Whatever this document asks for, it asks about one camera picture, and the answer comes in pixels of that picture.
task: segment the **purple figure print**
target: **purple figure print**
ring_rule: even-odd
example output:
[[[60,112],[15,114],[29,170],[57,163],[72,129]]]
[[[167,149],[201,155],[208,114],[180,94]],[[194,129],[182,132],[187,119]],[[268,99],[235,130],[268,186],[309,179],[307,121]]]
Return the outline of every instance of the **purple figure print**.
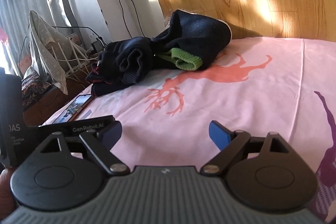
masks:
[[[327,114],[327,120],[331,129],[333,146],[328,148],[316,171],[319,181],[317,195],[313,199],[310,209],[322,220],[328,216],[331,203],[336,200],[336,123],[334,116],[327,107],[327,103],[320,92],[314,91],[320,100]]]

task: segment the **pink bedsheet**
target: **pink bedsheet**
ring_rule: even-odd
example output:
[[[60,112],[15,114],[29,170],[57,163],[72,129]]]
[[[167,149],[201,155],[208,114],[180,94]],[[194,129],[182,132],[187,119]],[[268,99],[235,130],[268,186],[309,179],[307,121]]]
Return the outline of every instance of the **pink bedsheet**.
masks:
[[[131,168],[200,168],[219,152],[211,120],[253,136],[279,132],[316,172],[311,209],[329,221],[336,215],[335,84],[336,43],[238,39],[207,70],[152,71],[138,85],[96,98],[79,119],[114,115],[123,135],[112,152]]]

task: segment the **red cloth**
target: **red cloth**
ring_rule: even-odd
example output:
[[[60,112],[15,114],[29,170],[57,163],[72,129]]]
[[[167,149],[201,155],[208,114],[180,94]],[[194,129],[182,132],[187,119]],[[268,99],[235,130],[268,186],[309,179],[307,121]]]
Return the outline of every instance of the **red cloth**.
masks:
[[[8,35],[1,27],[0,27],[0,42],[5,46],[8,44]]]

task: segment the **green ribbed cuff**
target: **green ribbed cuff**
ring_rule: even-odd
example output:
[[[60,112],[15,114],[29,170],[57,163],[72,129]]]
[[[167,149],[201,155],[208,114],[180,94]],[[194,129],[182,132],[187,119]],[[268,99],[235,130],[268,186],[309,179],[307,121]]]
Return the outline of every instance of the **green ribbed cuff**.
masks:
[[[168,52],[156,54],[158,57],[175,64],[182,70],[194,71],[203,65],[203,60],[195,55],[192,55],[180,48],[172,48]]]

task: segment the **deer print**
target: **deer print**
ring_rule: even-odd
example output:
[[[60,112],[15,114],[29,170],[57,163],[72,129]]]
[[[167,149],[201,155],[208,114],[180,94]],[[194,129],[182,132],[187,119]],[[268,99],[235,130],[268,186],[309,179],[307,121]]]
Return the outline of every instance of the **deer print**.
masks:
[[[203,71],[184,71],[177,75],[175,78],[167,78],[162,86],[162,89],[149,89],[152,94],[147,96],[147,102],[153,100],[146,108],[145,112],[149,109],[158,109],[164,106],[169,101],[173,94],[176,94],[179,99],[179,105],[176,109],[167,112],[172,116],[181,112],[184,105],[184,95],[179,91],[179,85],[188,79],[209,79],[216,83],[234,83],[242,82],[248,79],[248,74],[251,70],[264,69],[268,63],[272,61],[272,57],[266,55],[268,60],[257,66],[242,67],[246,62],[241,54],[236,54],[239,57],[239,62],[229,67],[222,67],[216,64],[211,65],[208,69]]]
[[[317,195],[310,205],[310,209],[319,218],[325,220],[328,216],[331,203],[336,200],[336,123],[324,96],[318,91],[314,91],[314,93],[316,93],[322,101],[333,140],[333,145],[326,150],[320,162],[320,166],[316,171],[319,188]]]

